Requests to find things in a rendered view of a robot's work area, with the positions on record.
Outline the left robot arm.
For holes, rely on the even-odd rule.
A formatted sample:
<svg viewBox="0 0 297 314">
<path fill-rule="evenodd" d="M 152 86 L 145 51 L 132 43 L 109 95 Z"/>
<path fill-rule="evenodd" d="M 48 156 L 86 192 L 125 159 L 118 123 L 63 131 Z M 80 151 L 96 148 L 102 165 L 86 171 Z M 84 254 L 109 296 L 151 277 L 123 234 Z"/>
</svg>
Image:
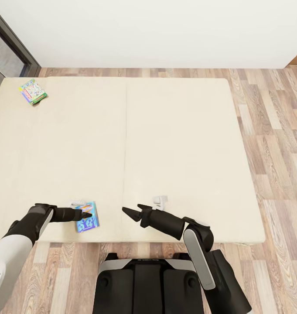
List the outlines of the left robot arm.
<svg viewBox="0 0 297 314">
<path fill-rule="evenodd" d="M 7 234 L 0 240 L 0 312 L 12 295 L 35 241 L 38 241 L 48 223 L 90 218 L 92 214 L 75 209 L 75 206 L 86 204 L 82 198 L 69 199 L 65 208 L 36 203 L 21 220 L 12 223 Z"/>
</svg>

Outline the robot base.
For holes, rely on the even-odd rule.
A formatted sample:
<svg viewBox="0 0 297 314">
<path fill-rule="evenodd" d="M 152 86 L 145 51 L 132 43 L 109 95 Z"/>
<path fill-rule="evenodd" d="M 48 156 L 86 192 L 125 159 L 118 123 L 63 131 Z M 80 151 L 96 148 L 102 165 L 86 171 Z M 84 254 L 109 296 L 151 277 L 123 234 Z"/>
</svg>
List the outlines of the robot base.
<svg viewBox="0 0 297 314">
<path fill-rule="evenodd" d="M 188 253 L 180 259 L 117 259 L 101 264 L 92 314 L 204 314 Z"/>
</svg>

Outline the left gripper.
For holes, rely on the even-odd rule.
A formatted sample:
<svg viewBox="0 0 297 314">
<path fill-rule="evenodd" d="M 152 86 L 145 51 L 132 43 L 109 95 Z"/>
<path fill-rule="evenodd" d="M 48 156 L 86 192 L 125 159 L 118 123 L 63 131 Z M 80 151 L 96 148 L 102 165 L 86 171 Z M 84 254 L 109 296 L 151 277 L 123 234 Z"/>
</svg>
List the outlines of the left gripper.
<svg viewBox="0 0 297 314">
<path fill-rule="evenodd" d="M 82 209 L 62 208 L 64 210 L 63 218 L 60 222 L 81 221 L 83 218 L 90 218 L 92 214 L 82 212 Z"/>
</svg>

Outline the board game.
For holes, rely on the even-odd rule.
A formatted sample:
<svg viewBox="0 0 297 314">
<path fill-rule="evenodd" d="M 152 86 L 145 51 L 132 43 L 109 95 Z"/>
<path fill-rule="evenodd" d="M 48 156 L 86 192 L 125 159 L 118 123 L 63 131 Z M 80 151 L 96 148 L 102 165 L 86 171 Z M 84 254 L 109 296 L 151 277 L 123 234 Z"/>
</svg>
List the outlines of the board game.
<svg viewBox="0 0 297 314">
<path fill-rule="evenodd" d="M 87 212 L 92 214 L 90 218 L 83 218 L 81 221 L 77 221 L 78 233 L 83 231 L 88 231 L 92 228 L 99 226 L 97 211 L 96 211 L 96 203 L 89 202 L 84 206 L 75 206 L 75 209 L 82 209 L 82 212 Z"/>
<path fill-rule="evenodd" d="M 46 92 L 41 88 L 34 79 L 20 86 L 18 90 L 24 95 L 26 100 L 33 106 L 39 100 L 47 96 Z"/>
</svg>

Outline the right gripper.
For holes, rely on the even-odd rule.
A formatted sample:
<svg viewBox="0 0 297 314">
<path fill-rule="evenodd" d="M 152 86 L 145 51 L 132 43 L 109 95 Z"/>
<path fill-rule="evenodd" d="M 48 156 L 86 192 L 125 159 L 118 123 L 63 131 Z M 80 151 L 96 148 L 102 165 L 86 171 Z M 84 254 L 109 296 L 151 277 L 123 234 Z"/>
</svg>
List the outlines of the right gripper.
<svg viewBox="0 0 297 314">
<path fill-rule="evenodd" d="M 142 209 L 141 212 L 127 207 L 122 207 L 122 211 L 129 215 L 135 222 L 141 221 L 140 226 L 143 228 L 151 226 L 165 234 L 167 233 L 168 224 L 172 216 L 171 213 L 152 209 L 149 205 L 138 204 L 137 206 Z"/>
</svg>

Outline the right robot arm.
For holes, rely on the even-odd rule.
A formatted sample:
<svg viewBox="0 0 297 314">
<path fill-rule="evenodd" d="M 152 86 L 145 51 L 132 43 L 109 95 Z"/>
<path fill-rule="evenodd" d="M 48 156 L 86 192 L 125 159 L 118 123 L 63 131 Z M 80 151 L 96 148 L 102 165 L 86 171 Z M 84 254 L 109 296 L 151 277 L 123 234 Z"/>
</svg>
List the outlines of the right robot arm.
<svg viewBox="0 0 297 314">
<path fill-rule="evenodd" d="M 234 271 L 220 249 L 210 251 L 214 236 L 205 222 L 188 217 L 179 218 L 163 211 L 167 195 L 153 198 L 153 207 L 138 204 L 142 211 L 122 207 L 140 226 L 151 226 L 180 241 L 182 234 L 191 261 L 205 293 L 212 314 L 255 314 L 242 291 Z M 184 231 L 185 223 L 189 223 Z"/>
</svg>

